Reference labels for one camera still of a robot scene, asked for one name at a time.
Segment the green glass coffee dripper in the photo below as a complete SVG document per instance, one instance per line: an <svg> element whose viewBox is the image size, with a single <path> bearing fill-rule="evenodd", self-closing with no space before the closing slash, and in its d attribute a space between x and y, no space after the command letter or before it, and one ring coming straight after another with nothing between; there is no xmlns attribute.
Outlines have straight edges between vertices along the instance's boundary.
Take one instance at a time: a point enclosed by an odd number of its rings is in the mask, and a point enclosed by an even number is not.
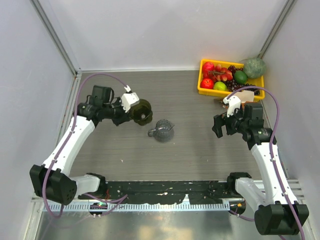
<svg viewBox="0 0 320 240"><path fill-rule="evenodd" d="M153 120L151 104L145 99L140 99L137 105L131 107L129 115L136 124L145 126Z"/></svg>

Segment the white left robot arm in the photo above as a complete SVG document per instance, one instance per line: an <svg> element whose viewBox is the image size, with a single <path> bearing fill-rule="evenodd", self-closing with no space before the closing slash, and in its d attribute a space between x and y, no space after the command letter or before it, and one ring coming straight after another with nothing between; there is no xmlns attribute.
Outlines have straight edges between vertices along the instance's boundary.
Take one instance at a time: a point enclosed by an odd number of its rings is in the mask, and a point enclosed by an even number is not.
<svg viewBox="0 0 320 240"><path fill-rule="evenodd" d="M108 185L104 176L96 173L69 175L81 147L99 122L111 119L118 126L130 121L130 111L140 99L128 85L124 89L121 97L114 97L112 88L95 85L86 102L77 105L67 131L52 154L42 165L33 165L29 171L38 197L67 206L80 195L91 194L96 199L106 195Z"/></svg>

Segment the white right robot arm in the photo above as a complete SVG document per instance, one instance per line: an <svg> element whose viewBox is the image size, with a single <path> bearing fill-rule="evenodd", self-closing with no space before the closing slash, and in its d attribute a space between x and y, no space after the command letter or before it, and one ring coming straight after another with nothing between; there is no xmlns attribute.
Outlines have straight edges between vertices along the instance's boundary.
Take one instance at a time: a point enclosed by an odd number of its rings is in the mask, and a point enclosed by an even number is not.
<svg viewBox="0 0 320 240"><path fill-rule="evenodd" d="M241 195L254 211L254 223L261 235L298 235L309 216L305 204L299 204L293 194L278 156L272 129L264 127L263 107L259 103L246 103L235 108L232 115L222 113L213 118L212 130L218 138L239 133L255 158L262 178L261 191L245 172L233 172L228 177L227 193Z"/></svg>

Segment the orange coffee filter box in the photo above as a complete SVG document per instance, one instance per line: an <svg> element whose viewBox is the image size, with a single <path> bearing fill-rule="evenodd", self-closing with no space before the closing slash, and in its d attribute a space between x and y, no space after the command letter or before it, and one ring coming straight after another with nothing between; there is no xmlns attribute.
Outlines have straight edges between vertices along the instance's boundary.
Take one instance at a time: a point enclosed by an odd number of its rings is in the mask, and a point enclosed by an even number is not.
<svg viewBox="0 0 320 240"><path fill-rule="evenodd" d="M244 104L245 102L253 102L254 96L255 96L254 92L248 91L248 90L239 91L239 92L236 92L235 94L229 94L227 96L231 97L233 95L239 97L242 104Z"/></svg>

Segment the light green apple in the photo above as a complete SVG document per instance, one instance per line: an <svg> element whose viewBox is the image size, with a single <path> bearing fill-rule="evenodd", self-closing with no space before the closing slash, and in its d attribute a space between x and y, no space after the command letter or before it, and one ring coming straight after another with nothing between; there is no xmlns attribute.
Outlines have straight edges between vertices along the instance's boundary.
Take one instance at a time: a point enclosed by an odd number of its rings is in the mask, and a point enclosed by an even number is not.
<svg viewBox="0 0 320 240"><path fill-rule="evenodd" d="M228 87L222 81L215 82L214 86L213 86L213 89L217 90L217 91L223 91L223 92L227 92L228 91Z"/></svg>

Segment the dark purple grape bunch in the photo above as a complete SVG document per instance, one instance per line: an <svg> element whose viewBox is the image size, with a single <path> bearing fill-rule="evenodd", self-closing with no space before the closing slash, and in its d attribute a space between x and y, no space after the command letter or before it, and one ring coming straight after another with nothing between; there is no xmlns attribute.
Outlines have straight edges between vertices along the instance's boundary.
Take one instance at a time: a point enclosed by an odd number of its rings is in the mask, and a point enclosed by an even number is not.
<svg viewBox="0 0 320 240"><path fill-rule="evenodd" d="M235 74L235 72L236 72L236 71L243 71L243 68L236 68L234 65L230 65L230 66L228 67L228 70L231 71L231 72L232 72L232 75L233 75L233 79L232 79L231 81L227 81L227 82L226 82L226 86L227 86L227 88L228 88L228 90L229 90L230 92L234 92L235 90L238 90L238 89L243 88L243 87L249 87L249 86L253 87L253 86L255 86L254 84L248 83L248 78L247 78L246 84L238 84L238 83L235 81L235 79L234 79L234 74Z"/></svg>

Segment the red apple lower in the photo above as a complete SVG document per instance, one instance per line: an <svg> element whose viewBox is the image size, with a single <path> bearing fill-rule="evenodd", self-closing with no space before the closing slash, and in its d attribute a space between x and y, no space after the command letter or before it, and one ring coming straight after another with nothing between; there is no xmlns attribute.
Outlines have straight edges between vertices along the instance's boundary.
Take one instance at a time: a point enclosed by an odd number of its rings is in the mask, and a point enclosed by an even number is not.
<svg viewBox="0 0 320 240"><path fill-rule="evenodd" d="M210 78L203 78L200 82L200 88L202 89L213 89L215 82Z"/></svg>

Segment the red apple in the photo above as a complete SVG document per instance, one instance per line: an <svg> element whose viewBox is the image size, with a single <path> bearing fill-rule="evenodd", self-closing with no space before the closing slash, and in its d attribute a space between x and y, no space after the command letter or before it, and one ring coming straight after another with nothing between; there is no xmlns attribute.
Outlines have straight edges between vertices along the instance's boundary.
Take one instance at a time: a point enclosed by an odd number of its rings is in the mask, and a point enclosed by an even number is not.
<svg viewBox="0 0 320 240"><path fill-rule="evenodd" d="M210 78L203 78L200 82L200 88L202 89L213 89L215 82Z"/></svg>
<svg viewBox="0 0 320 240"><path fill-rule="evenodd" d="M211 71L214 71L215 70L215 65L214 65L213 62L207 61L202 65L201 70L202 70L203 74L211 72Z"/></svg>

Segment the yellow plastic fruit tray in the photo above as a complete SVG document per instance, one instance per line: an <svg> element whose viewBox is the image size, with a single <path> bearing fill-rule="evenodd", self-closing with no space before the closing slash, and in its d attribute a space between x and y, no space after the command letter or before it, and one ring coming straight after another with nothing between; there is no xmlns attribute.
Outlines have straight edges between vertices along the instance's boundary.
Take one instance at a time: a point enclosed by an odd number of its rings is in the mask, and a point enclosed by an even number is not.
<svg viewBox="0 0 320 240"><path fill-rule="evenodd" d="M219 60L210 60L210 59L202 59L200 61L200 68L199 68L199 75L198 75L198 83L197 83L197 90L198 93L201 95L206 95L206 96L213 96L213 97L220 97L220 98L224 98L227 95L231 94L231 91L218 91L218 90L214 90L214 89L205 89L205 88L200 88L200 83L204 78L210 78L209 72L203 74L202 73L202 65L206 62L212 62L214 63L214 66L216 66L217 64L221 64L222 67L225 67L228 69L229 66L234 65L236 68L243 68L244 64L242 63L236 63L236 62L228 62L228 61L219 61ZM259 78L249 78L248 79L248 83L249 84L253 84L253 91L254 91L254 101L258 102L260 100L263 100L265 98L265 92L263 90L259 90L257 89L257 87L264 87L264 77L261 76Z"/></svg>

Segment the red pink peaches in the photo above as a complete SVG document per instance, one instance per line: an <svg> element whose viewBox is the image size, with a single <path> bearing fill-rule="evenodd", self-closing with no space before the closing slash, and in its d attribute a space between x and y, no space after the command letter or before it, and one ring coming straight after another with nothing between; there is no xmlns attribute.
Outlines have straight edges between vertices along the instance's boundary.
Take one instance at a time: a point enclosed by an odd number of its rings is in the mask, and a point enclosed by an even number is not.
<svg viewBox="0 0 320 240"><path fill-rule="evenodd" d="M233 74L226 67L222 67L221 64L217 64L214 70L209 71L209 76L215 82L228 82L233 79Z"/></svg>

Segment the green avocado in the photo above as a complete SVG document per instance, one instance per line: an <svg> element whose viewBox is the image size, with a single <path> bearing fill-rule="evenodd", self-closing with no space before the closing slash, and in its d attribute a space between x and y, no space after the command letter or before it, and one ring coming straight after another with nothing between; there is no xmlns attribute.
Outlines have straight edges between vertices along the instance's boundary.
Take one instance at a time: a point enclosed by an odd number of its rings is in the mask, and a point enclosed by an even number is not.
<svg viewBox="0 0 320 240"><path fill-rule="evenodd" d="M247 83L248 77L247 75L241 71L241 70L237 70L234 74L234 80L240 84L240 85L244 85Z"/></svg>

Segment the red apple upper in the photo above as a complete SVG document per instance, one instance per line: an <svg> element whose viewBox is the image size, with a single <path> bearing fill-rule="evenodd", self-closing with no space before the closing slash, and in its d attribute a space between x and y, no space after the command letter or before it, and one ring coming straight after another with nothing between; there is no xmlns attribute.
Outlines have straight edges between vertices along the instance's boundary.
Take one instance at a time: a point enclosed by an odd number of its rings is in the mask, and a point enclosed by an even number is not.
<svg viewBox="0 0 320 240"><path fill-rule="evenodd" d="M207 61L202 65L201 70L202 70L203 74L211 72L211 71L214 71L215 70L215 65L214 65L213 62Z"/></svg>

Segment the green textured melon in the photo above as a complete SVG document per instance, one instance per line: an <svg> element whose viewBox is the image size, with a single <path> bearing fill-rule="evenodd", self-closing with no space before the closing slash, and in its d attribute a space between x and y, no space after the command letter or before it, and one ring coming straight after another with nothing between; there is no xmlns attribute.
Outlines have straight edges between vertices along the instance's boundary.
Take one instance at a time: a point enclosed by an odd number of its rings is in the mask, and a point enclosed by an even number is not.
<svg viewBox="0 0 320 240"><path fill-rule="evenodd" d="M249 79L260 78L266 70L266 63L258 57L247 59L243 66L243 71Z"/></svg>

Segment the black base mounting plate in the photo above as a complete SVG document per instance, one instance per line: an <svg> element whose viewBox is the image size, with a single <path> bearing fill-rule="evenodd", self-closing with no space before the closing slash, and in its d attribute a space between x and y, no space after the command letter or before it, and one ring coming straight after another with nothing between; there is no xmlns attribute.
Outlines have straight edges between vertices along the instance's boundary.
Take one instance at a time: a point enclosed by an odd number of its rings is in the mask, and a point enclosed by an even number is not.
<svg viewBox="0 0 320 240"><path fill-rule="evenodd" d="M125 204L181 204L188 197L190 204L221 204L223 199L241 195L226 181L110 181L99 199L116 200L124 195Z"/></svg>

